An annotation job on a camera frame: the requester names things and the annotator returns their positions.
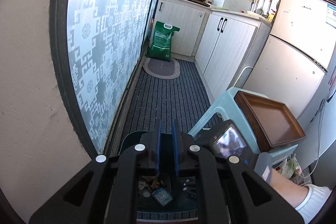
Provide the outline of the blue cartoon tissue pack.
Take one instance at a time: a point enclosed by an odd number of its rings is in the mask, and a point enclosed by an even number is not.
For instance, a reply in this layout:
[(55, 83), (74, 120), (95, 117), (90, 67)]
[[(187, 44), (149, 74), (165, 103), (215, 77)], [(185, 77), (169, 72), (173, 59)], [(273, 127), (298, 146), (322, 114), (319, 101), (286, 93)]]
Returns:
[(169, 202), (173, 200), (173, 197), (164, 188), (159, 188), (155, 190), (151, 195), (161, 206), (166, 206)]

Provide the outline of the dark teal trash bin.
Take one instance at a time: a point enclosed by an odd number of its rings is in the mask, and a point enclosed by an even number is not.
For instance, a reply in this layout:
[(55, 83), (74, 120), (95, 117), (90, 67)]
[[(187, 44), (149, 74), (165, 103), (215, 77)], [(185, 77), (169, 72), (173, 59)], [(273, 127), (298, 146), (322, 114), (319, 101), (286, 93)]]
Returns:
[[(113, 223), (197, 223), (197, 187), (188, 160), (190, 135), (180, 132), (180, 171), (174, 166), (173, 136), (161, 135), (159, 174), (155, 171), (154, 131), (135, 131), (125, 137), (120, 149), (119, 169), (112, 191), (109, 220)], [(161, 206), (151, 195), (166, 189), (173, 200)]]

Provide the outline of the bag of trash on floor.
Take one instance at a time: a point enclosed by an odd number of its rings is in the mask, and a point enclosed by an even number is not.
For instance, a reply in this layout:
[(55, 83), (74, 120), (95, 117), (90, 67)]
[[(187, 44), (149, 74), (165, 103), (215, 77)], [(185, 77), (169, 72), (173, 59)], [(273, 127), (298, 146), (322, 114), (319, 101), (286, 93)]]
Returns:
[(302, 169), (295, 154), (283, 160), (276, 171), (294, 183), (302, 176)]

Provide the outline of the white kitchen base cabinet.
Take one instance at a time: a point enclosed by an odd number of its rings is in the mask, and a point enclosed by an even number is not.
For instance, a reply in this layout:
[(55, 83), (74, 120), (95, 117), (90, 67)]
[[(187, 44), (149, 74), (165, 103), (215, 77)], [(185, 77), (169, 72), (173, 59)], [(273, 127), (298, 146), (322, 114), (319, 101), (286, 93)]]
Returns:
[(271, 23), (254, 12), (189, 0), (158, 0), (154, 22), (179, 28), (172, 56), (196, 64), (211, 102), (231, 87), (244, 86), (271, 30)]

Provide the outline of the striped dark floor runner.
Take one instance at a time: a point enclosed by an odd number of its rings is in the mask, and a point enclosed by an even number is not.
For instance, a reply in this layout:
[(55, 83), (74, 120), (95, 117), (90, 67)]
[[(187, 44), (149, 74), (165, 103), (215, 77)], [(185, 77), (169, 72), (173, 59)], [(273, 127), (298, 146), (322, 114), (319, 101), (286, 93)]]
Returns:
[(206, 87), (194, 62), (179, 60), (180, 76), (158, 79), (140, 70), (127, 105), (120, 143), (134, 131), (151, 131), (157, 119), (162, 132), (171, 133), (177, 119), (182, 132), (189, 132), (210, 107)]

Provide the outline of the light green plastic stool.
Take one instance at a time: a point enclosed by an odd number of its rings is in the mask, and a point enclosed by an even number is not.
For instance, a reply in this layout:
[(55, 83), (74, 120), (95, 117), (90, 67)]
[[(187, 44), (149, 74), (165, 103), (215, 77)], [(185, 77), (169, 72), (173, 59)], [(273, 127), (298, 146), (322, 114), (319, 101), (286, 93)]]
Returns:
[[(200, 120), (193, 126), (189, 131), (189, 134), (193, 137), (200, 132), (207, 122), (215, 115), (220, 114), (224, 121), (231, 120), (237, 126), (240, 133), (242, 133), (243, 138), (247, 141), (252, 152), (256, 154), (262, 153), (256, 142), (256, 137), (246, 119), (240, 107), (236, 104), (234, 96), (238, 91), (247, 92), (257, 96), (268, 98), (262, 94), (250, 92), (247, 90), (239, 88), (229, 88), (227, 91), (222, 93), (213, 104), (207, 109)], [(276, 164), (288, 156), (297, 148), (298, 144), (289, 144), (282, 147), (273, 148), (268, 153), (270, 153), (272, 164)]]

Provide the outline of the grey oval floor mat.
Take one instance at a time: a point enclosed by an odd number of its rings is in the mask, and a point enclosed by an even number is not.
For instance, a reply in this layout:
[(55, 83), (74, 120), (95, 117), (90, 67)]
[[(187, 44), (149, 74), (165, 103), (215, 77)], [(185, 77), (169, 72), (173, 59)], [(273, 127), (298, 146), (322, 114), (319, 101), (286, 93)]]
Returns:
[(179, 62), (173, 58), (165, 61), (146, 57), (142, 67), (148, 75), (163, 80), (173, 80), (181, 74)]

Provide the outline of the brown wooden tray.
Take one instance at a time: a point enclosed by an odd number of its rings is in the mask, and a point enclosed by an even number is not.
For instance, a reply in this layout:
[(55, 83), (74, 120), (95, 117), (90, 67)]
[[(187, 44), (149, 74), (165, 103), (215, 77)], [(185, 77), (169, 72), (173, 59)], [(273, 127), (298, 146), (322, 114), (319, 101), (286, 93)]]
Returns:
[(234, 96), (246, 117), (261, 152), (289, 144), (298, 144), (306, 135), (284, 103), (243, 91)]

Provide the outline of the green rice bag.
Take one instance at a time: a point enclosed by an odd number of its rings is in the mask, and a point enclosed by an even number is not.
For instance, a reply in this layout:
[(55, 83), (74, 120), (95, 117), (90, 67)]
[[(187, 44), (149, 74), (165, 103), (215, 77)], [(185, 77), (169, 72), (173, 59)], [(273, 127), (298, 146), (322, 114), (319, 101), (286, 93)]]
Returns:
[(146, 57), (163, 61), (171, 60), (172, 37), (180, 28), (157, 21), (154, 28), (151, 46)]

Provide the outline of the white knit right sleeve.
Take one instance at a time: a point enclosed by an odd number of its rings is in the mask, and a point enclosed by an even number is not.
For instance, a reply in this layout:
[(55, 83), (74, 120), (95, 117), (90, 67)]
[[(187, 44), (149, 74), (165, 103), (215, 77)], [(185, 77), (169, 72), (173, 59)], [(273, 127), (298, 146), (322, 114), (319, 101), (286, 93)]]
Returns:
[(295, 210), (301, 215), (305, 224), (318, 214), (323, 205), (331, 195), (331, 190), (326, 186), (316, 186), (307, 184), (308, 193), (302, 203), (295, 207)]

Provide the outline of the white refrigerator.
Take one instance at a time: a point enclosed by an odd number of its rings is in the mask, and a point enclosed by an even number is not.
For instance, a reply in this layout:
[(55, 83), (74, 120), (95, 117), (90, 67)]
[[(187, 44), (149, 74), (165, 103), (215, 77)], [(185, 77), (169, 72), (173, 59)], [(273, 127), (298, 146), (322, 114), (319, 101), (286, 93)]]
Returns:
[(335, 70), (335, 5), (281, 0), (262, 53), (243, 88), (282, 102), (306, 129)]

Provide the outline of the frosted patterned sliding door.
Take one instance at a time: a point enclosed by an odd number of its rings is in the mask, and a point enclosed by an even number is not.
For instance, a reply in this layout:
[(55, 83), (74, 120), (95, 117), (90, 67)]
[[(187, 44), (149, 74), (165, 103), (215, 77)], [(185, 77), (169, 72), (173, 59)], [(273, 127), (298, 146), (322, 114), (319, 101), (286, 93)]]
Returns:
[(141, 56), (155, 0), (50, 0), (52, 61), (89, 157), (104, 151)]

